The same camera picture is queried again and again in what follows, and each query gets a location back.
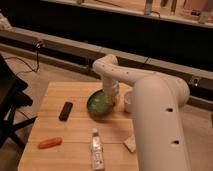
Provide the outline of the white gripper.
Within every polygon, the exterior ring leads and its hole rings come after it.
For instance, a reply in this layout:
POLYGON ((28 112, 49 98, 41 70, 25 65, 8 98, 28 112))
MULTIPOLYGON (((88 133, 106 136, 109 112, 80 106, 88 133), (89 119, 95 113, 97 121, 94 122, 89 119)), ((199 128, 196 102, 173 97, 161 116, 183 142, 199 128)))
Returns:
POLYGON ((119 82, 107 81, 103 83, 103 91, 105 92, 108 100, 112 104, 117 104, 119 100, 119 82))

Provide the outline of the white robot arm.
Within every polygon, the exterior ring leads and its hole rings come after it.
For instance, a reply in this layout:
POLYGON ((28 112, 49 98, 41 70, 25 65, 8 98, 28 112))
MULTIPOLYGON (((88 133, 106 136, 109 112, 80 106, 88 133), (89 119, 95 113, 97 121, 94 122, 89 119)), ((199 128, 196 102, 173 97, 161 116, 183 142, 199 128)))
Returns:
POLYGON ((122 67, 108 54, 93 63, 103 91, 114 98, 119 84, 132 87, 131 112, 139 171, 191 171, 179 108, 189 99, 187 83, 176 76, 122 67))

